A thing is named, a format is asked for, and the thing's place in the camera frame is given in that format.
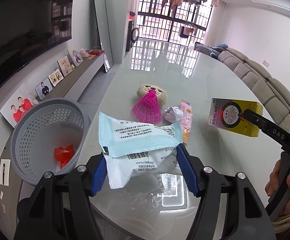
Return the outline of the pink plush on console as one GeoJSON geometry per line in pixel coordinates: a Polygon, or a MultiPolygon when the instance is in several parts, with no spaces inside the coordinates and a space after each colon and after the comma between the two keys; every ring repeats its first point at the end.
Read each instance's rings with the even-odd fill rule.
{"type": "Polygon", "coordinates": [[[85,49],[80,49],[79,53],[83,59],[87,59],[90,56],[89,53],[85,49]]]}

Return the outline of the crumpled white wrapper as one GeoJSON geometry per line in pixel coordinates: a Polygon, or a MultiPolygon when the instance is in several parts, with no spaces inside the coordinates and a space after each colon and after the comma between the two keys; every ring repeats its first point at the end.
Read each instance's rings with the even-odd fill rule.
{"type": "Polygon", "coordinates": [[[168,107],[164,111],[163,117],[170,123],[179,122],[183,119],[184,113],[179,107],[168,107]]]}

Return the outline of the red plastic bag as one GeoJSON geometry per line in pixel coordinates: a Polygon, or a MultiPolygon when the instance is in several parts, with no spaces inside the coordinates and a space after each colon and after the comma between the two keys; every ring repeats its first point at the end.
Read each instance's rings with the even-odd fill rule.
{"type": "Polygon", "coordinates": [[[67,147],[57,147],[54,149],[54,158],[60,163],[60,168],[63,168],[72,159],[75,154],[73,144],[67,147]]]}

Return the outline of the man portrait photo frame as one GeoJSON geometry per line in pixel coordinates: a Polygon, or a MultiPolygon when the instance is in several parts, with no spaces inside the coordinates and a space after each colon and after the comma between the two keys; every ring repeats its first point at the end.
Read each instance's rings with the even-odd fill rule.
{"type": "Polygon", "coordinates": [[[44,79],[35,87],[35,92],[37,93],[40,100],[44,99],[52,90],[53,86],[49,78],[44,79]]]}

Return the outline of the yellow medicine box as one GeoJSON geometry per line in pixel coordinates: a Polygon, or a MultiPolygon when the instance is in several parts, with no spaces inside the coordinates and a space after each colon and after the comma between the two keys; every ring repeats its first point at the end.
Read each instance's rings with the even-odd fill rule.
{"type": "Polygon", "coordinates": [[[243,116],[247,109],[263,114],[263,106],[256,101],[212,98],[208,125],[247,137],[258,137],[259,128],[243,116]]]}

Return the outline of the large family photo frame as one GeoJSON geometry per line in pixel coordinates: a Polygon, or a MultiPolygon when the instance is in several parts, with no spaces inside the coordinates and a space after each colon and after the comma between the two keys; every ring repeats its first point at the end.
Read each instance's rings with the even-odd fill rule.
{"type": "Polygon", "coordinates": [[[38,104],[38,101],[29,93],[25,85],[21,85],[0,110],[1,115],[13,127],[27,114],[27,112],[38,104]]]}

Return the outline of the grey wooden tv console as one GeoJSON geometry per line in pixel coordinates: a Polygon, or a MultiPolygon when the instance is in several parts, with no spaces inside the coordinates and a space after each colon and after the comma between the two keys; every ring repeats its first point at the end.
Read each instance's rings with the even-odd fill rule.
{"type": "MultiPolygon", "coordinates": [[[[104,57],[105,54],[102,53],[83,61],[78,68],[60,81],[44,99],[64,97],[77,101],[97,71],[104,67],[104,57]]],[[[0,184],[0,193],[3,193],[3,198],[0,199],[0,231],[7,239],[13,239],[16,231],[16,206],[20,200],[22,186],[23,180],[10,166],[9,186],[0,184]]]]}

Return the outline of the pink snack wrapper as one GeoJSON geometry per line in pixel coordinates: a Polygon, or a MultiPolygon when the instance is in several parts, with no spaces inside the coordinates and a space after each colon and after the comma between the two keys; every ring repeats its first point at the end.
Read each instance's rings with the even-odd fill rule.
{"type": "Polygon", "coordinates": [[[181,101],[180,110],[183,112],[182,120],[180,121],[182,130],[182,141],[184,144],[188,143],[189,135],[192,126],[192,106],[185,100],[181,101]]]}

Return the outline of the grey perforated trash basket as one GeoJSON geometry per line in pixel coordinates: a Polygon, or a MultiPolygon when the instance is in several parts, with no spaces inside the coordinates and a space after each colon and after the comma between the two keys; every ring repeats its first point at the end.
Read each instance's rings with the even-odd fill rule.
{"type": "Polygon", "coordinates": [[[45,172],[71,172],[78,161],[90,117],[76,101],[53,98],[31,108],[16,125],[10,140],[10,159],[19,177],[37,185],[45,172]],[[54,157],[57,147],[73,145],[74,155],[64,166],[54,157]]]}

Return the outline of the beige sofa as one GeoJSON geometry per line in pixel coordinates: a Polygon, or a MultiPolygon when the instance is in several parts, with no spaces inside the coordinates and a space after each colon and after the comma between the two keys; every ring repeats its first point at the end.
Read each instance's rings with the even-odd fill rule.
{"type": "Polygon", "coordinates": [[[216,48],[218,60],[255,94],[273,121],[290,133],[290,92],[259,63],[232,48],[216,48]]]}

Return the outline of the white blue mask package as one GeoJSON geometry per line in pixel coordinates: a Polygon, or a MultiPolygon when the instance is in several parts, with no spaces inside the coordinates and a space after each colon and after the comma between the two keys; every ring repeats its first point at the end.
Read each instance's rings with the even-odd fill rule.
{"type": "Polygon", "coordinates": [[[158,127],[99,112],[98,139],[112,190],[125,187],[131,178],[145,173],[181,174],[176,159],[176,147],[182,143],[178,122],[158,127]]]}

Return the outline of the black wall television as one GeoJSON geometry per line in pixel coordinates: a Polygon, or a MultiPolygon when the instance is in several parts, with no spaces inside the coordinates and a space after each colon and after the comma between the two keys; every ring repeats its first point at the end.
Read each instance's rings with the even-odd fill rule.
{"type": "Polygon", "coordinates": [[[73,0],[0,0],[0,88],[46,51],[72,38],[73,0]]]}

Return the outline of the leaning floor mirror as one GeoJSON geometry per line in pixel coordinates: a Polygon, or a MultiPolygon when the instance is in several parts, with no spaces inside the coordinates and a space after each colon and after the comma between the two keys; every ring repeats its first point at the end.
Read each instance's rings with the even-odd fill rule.
{"type": "Polygon", "coordinates": [[[93,0],[101,50],[104,54],[104,71],[107,73],[114,65],[112,56],[110,30],[105,0],[93,0]]]}

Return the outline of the baby photo frame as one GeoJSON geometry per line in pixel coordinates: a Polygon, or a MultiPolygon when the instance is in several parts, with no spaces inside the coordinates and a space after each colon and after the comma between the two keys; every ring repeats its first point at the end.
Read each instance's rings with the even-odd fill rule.
{"type": "Polygon", "coordinates": [[[72,66],[71,66],[67,56],[64,56],[61,59],[59,59],[57,61],[57,64],[59,65],[60,70],[61,70],[64,77],[66,77],[71,72],[73,72],[72,66]]]}

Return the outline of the red item on console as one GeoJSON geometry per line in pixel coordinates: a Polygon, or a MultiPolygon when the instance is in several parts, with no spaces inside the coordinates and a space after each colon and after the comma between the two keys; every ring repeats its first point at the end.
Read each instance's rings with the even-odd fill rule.
{"type": "Polygon", "coordinates": [[[104,50],[101,49],[93,49],[93,50],[88,50],[89,55],[101,55],[102,53],[104,53],[104,50]]]}

